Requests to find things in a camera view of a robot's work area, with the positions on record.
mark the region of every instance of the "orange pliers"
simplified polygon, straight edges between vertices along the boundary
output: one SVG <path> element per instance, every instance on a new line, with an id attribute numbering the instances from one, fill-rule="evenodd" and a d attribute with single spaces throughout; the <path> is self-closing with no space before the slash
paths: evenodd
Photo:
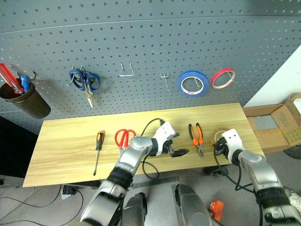
<path id="1" fill-rule="evenodd" d="M 199 123 L 197 123 L 196 125 L 197 125 L 197 129 L 198 129 L 199 139 L 196 139 L 196 138 L 195 138 L 194 133 L 193 133 L 193 128 L 192 128 L 192 125 L 191 125 L 191 124 L 188 125 L 189 135 L 190 135 L 190 138 L 192 139 L 193 145 L 197 148 L 198 154 L 199 154 L 201 157 L 204 157 L 204 149 L 203 149 L 203 143 L 204 143 L 204 141 L 203 141 L 203 133 L 202 133 L 201 127 L 199 126 Z"/>

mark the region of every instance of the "wooden tabletop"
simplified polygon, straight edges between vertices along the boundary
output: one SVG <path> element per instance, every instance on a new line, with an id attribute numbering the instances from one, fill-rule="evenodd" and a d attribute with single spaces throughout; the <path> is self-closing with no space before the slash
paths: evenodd
<path id="1" fill-rule="evenodd" d="M 169 121 L 181 134 L 173 139 L 175 150 L 190 149 L 189 153 L 181 157 L 171 158 L 169 154 L 164 154 L 148 158 L 147 161 L 159 171 L 216 165 L 210 137 L 218 128 L 235 128 L 247 150 L 263 155 L 239 103 L 49 120 L 43 122 L 23 186 L 67 184 L 106 178 L 119 156 L 119 149 L 114 142 L 116 131 L 133 129 L 139 135 L 154 118 Z M 203 131 L 204 158 L 200 158 L 188 133 L 188 124 L 191 123 L 195 128 L 196 122 L 199 122 Z M 144 135 L 152 137 L 158 127 L 159 121 L 153 122 Z M 105 139 L 97 174 L 93 176 L 96 135 L 100 130 L 105 130 Z M 224 156 L 218 158 L 221 164 L 229 163 Z M 155 172 L 152 167 L 146 167 L 146 170 Z M 140 166 L 137 174 L 142 173 Z"/>

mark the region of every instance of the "tape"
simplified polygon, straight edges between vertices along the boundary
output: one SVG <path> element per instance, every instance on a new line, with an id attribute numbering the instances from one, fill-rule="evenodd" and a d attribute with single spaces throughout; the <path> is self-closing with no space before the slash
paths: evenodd
<path id="1" fill-rule="evenodd" d="M 184 81 L 190 78 L 193 78 L 196 81 L 198 81 L 198 83 L 201 83 L 200 90 L 193 92 L 184 88 L 183 86 Z M 178 90 L 187 97 L 201 97 L 208 91 L 209 81 L 202 72 L 191 70 L 191 71 L 186 71 L 179 76 L 177 87 Z"/>
<path id="2" fill-rule="evenodd" d="M 224 74 L 224 73 L 228 73 L 229 74 L 229 76 L 230 76 L 230 79 L 229 79 L 229 81 L 227 81 L 225 84 L 223 84 L 223 85 L 221 85 L 221 86 L 215 86 L 214 85 L 214 82 L 217 80 L 217 78 L 218 77 L 220 77 L 222 74 Z M 225 69 L 222 69 L 222 70 L 220 70 L 218 73 L 216 73 L 214 76 L 213 76 L 213 78 L 212 78 L 212 80 L 211 80 L 211 86 L 212 86 L 212 88 L 214 88 L 214 89 L 224 89 L 224 88 L 226 88 L 226 87 L 228 87 L 229 85 L 231 85 L 232 83 L 233 83 L 233 81 L 235 80 L 235 78 L 236 78 L 236 72 L 235 72 L 235 70 L 234 69 L 232 69 L 232 68 L 230 68 L 230 67 L 227 67 L 227 68 L 225 68 Z"/>
<path id="3" fill-rule="evenodd" d="M 226 128 L 220 128 L 214 131 L 214 133 L 211 135 L 211 144 L 215 145 L 215 143 L 222 137 L 222 133 L 228 131 L 229 129 Z"/>

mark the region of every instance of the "gray pegboard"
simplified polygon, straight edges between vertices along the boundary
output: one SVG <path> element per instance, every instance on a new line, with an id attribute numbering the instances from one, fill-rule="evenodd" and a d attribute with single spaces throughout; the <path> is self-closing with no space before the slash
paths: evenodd
<path id="1" fill-rule="evenodd" d="M 35 85 L 52 108 L 45 119 L 244 105 L 301 41 L 300 0 L 12 0 L 0 11 L 0 59 L 12 71 L 38 73 Z M 133 77 L 119 77 L 121 61 L 126 73 L 132 63 Z M 83 92 L 66 86 L 71 65 L 101 76 L 93 109 Z M 238 78 L 224 90 L 189 98 L 176 88 L 184 71 L 201 71 L 210 81 L 225 67 Z M 159 74 L 167 71 L 169 91 Z M 186 85 L 196 88 L 194 81 Z M 5 101 L 0 114 L 34 132 L 42 124 Z"/>

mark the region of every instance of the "blue marker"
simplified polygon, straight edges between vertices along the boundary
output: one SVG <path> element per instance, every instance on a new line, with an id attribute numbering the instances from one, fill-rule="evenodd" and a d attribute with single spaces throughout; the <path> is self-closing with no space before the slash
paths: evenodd
<path id="1" fill-rule="evenodd" d="M 30 80 L 30 78 L 27 75 L 21 75 L 21 83 L 22 83 L 25 93 L 28 92 L 28 90 L 30 89 L 30 86 L 32 84 L 32 81 Z"/>

